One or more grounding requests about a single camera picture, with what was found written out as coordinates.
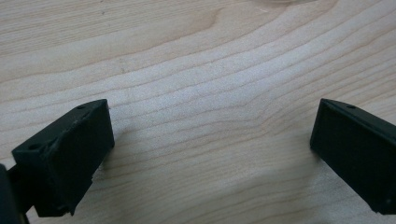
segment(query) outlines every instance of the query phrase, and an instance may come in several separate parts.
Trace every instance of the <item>3d printed part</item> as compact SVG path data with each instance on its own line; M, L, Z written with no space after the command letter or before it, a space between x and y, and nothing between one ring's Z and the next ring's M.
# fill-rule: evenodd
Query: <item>3d printed part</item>
M311 148L373 211L396 214L396 127L341 102L322 99Z
M107 100L79 105L12 151L17 164L8 181L0 169L1 188L13 192L19 214L33 205L40 217L73 215L113 147Z

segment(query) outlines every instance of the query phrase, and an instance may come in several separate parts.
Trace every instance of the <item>screw hole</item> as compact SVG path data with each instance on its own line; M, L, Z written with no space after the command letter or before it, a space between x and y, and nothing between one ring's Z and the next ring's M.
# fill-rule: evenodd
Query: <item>screw hole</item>
M41 144L32 144L32 145L30 145L29 146L29 149L30 150L35 150L35 149L38 149L38 148L40 148L41 147Z

